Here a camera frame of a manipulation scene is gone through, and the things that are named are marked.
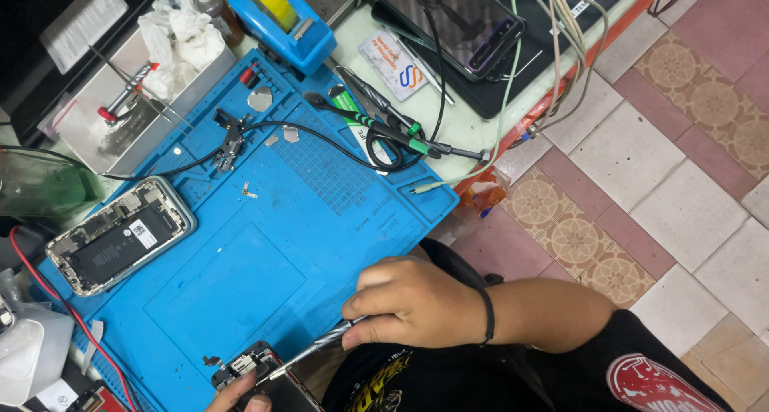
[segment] printed graphic on shirt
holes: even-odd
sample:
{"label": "printed graphic on shirt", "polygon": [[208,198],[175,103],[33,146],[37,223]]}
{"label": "printed graphic on shirt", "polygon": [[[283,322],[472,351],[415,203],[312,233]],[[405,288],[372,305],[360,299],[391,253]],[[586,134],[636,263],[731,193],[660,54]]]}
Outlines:
{"label": "printed graphic on shirt", "polygon": [[347,407],[347,412],[396,412],[401,404],[403,391],[387,392],[385,385],[396,374],[409,366],[411,352],[403,353],[379,370],[371,380],[360,388]]}
{"label": "printed graphic on shirt", "polygon": [[673,370],[632,353],[606,372],[614,398],[644,412],[724,412]]}

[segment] blue tape dispenser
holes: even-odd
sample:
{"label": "blue tape dispenser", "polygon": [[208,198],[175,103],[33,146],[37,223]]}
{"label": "blue tape dispenser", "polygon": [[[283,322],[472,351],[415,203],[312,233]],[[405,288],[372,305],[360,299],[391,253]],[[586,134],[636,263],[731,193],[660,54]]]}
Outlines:
{"label": "blue tape dispenser", "polygon": [[336,48],[327,24],[304,0],[228,0],[256,38],[306,75]]}

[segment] qr code label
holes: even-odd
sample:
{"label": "qr code label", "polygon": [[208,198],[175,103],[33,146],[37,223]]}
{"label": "qr code label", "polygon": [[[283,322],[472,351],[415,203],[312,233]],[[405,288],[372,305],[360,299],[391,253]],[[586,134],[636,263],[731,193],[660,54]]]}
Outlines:
{"label": "qr code label", "polygon": [[147,229],[147,226],[145,226],[141,220],[136,220],[131,223],[129,225],[129,229],[134,234],[134,236],[139,238],[141,245],[145,246],[146,249],[149,249],[149,247],[158,243],[158,240],[152,236],[152,232]]}

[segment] glue bottle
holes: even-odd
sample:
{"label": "glue bottle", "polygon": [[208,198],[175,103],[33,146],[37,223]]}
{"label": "glue bottle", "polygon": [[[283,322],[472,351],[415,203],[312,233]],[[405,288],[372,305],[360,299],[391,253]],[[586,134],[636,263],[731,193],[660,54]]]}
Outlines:
{"label": "glue bottle", "polygon": [[245,34],[225,0],[195,0],[195,6],[198,11],[211,15],[211,23],[221,32],[228,47],[237,47],[243,42]]}

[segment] tiled floor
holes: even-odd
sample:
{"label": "tiled floor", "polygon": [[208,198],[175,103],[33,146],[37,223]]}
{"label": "tiled floor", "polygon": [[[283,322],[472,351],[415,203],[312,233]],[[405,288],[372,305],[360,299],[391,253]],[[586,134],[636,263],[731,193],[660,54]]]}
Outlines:
{"label": "tiled floor", "polygon": [[738,412],[769,411],[768,25],[769,0],[642,14],[579,111],[497,162],[510,196],[452,246],[630,308]]}

